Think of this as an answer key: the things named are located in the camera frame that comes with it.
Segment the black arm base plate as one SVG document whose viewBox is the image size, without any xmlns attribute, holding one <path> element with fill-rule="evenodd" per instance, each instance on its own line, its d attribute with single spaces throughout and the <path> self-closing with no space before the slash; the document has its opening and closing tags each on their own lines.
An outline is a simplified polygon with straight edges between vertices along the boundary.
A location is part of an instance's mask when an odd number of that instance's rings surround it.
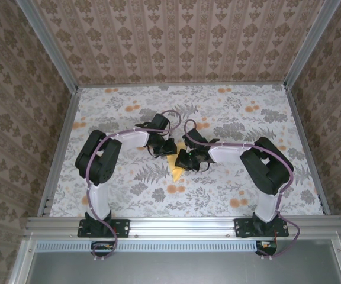
<svg viewBox="0 0 341 284">
<path fill-rule="evenodd" d="M 265 223 L 253 218 L 239 218 L 234 220 L 234 229 L 237 237 L 288 237 L 287 223 L 279 218 Z"/>
<path fill-rule="evenodd" d="M 118 238 L 127 238 L 130 231 L 129 219 L 111 219 L 108 222 Z M 79 222 L 77 236 L 80 238 L 113 238 L 110 229 L 95 219 L 82 219 Z"/>
</svg>

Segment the wide aluminium mounting rail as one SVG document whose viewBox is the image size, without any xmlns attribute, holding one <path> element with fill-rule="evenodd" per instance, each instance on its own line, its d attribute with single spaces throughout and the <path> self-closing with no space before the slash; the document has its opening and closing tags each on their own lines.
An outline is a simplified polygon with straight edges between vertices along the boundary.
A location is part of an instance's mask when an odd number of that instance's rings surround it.
<svg viewBox="0 0 341 284">
<path fill-rule="evenodd" d="M 299 239 L 341 239 L 334 215 L 286 216 L 300 228 Z M 234 240 L 236 217 L 130 217 L 129 240 Z M 76 240 L 80 217 L 32 217 L 23 236 L 32 240 Z"/>
</svg>

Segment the aluminium frame post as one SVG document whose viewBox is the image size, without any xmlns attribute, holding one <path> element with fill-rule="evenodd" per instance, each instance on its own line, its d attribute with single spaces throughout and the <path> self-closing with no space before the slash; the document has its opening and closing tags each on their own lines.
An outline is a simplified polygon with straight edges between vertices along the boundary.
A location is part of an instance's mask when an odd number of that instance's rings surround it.
<svg viewBox="0 0 341 284">
<path fill-rule="evenodd" d="M 59 75 L 62 77 L 71 95 L 77 93 L 78 83 L 72 74 L 65 56 L 56 44 L 49 27 L 44 22 L 39 10 L 35 7 L 33 0 L 16 0 L 24 15 L 28 19 L 38 39 L 41 41 L 44 49 L 49 55 L 52 63 L 55 65 Z"/>
<path fill-rule="evenodd" d="M 303 42 L 300 50 L 295 57 L 293 64 L 291 65 L 285 79 L 284 86 L 286 90 L 292 88 L 296 80 L 298 79 L 303 67 L 306 65 L 309 57 L 315 49 L 317 43 L 322 37 L 326 27 L 328 26 L 332 16 L 336 12 L 340 5 L 341 0 L 325 0 L 322 8 L 316 16 L 305 41 Z"/>
</svg>

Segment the grey metal panel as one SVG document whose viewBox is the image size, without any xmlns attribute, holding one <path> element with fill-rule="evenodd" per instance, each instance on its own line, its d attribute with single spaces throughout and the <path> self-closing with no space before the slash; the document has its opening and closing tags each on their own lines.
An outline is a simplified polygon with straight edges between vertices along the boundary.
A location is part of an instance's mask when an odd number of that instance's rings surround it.
<svg viewBox="0 0 341 284">
<path fill-rule="evenodd" d="M 82 250 L 23 241 L 8 284 L 341 284 L 341 240 L 299 240 L 285 254 L 118 252 L 95 260 Z"/>
</svg>

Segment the aluminium table edge rail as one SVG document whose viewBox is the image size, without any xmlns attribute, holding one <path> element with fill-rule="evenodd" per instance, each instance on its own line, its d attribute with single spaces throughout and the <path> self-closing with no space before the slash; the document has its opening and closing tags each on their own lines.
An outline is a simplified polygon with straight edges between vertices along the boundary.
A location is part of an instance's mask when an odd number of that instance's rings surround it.
<svg viewBox="0 0 341 284">
<path fill-rule="evenodd" d="M 293 95 L 292 95 L 290 88 L 286 87 L 285 93 L 286 93 L 286 96 L 288 99 L 289 106 L 291 108 L 292 115 L 294 117 L 294 121 L 295 121 L 295 125 L 296 125 L 297 131 L 298 131 L 298 135 L 300 136 L 301 145 L 302 145 L 304 153 L 305 153 L 305 157 L 306 157 L 309 169 L 310 169 L 311 177 L 312 177 L 312 180 L 314 182 L 314 186 L 317 189 L 317 195 L 318 195 L 318 199 L 320 201 L 321 207 L 322 207 L 323 214 L 324 215 L 331 215 L 332 213 L 331 213 L 331 210 L 329 208 L 327 198 L 325 196 L 324 189 L 322 187 L 321 180 L 320 180 L 320 177 L 319 177 L 319 174 L 318 174 L 318 171 L 317 171 L 314 159 L 313 159 L 313 155 L 311 153 L 310 146 L 309 146 L 308 141 L 307 141 L 307 137 L 306 137 L 306 134 L 305 134 L 305 131 L 303 128 L 303 124 L 301 122 L 301 118 L 299 116 L 298 109 L 297 109 L 297 106 L 295 104 L 295 101 L 294 101 L 294 98 L 293 98 Z"/>
<path fill-rule="evenodd" d="M 63 127 L 59 136 L 52 165 L 50 167 L 47 182 L 44 187 L 43 196 L 41 198 L 40 206 L 38 208 L 37 216 L 42 217 L 46 212 L 46 203 L 49 199 L 54 197 L 57 184 L 60 178 L 61 169 L 65 159 L 66 149 L 69 141 L 70 134 L 72 132 L 73 123 L 78 110 L 80 100 L 80 93 L 77 89 L 71 96 L 70 103 L 67 109 Z"/>
<path fill-rule="evenodd" d="M 123 87 L 149 87 L 149 86 L 156 86 L 156 87 L 163 87 L 163 86 L 235 86 L 235 85 L 282 85 L 284 86 L 285 83 L 282 81 L 269 81 L 269 82 L 181 82 L 181 83 L 126 83 L 126 84 L 104 84 L 104 85 L 79 85 L 78 89 L 85 89 L 85 88 L 123 88 Z"/>
</svg>

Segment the floral patterned table mat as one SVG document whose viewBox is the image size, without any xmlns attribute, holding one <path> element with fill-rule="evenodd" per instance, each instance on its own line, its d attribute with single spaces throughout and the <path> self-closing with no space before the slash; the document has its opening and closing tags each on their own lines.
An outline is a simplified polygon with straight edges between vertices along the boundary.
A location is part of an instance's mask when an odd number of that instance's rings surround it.
<svg viewBox="0 0 341 284">
<path fill-rule="evenodd" d="M 93 130 L 114 133 L 150 121 L 164 112 L 176 127 L 196 127 L 207 139 L 253 143 L 267 137 L 294 167 L 284 192 L 283 215 L 321 215 L 323 209 L 282 85 L 194 85 L 86 88 L 73 120 L 50 215 L 81 217 L 87 209 L 86 183 L 75 160 Z M 202 173 L 172 177 L 165 158 L 143 147 L 119 155 L 107 183 L 108 202 L 117 217 L 223 217 L 251 215 L 259 190 L 241 163 L 202 165 Z"/>
</svg>

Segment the yellow cloth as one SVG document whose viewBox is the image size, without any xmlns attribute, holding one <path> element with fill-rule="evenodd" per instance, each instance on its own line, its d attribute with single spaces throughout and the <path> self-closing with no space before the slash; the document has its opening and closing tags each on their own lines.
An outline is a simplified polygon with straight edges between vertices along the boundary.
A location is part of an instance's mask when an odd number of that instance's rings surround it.
<svg viewBox="0 0 341 284">
<path fill-rule="evenodd" d="M 176 159 L 178 157 L 178 154 L 180 153 L 180 150 L 182 150 L 182 149 L 185 150 L 186 149 L 185 143 L 181 142 L 181 141 L 179 141 L 176 146 L 177 146 L 176 153 L 166 156 L 167 157 L 167 161 L 168 161 L 168 165 L 169 165 L 169 168 L 170 168 L 170 173 L 172 174 L 173 182 L 177 182 L 180 179 L 180 177 L 183 174 L 183 172 L 184 172 L 184 169 L 181 168 L 181 167 L 176 166 L 175 163 L 176 163 Z"/>
</svg>

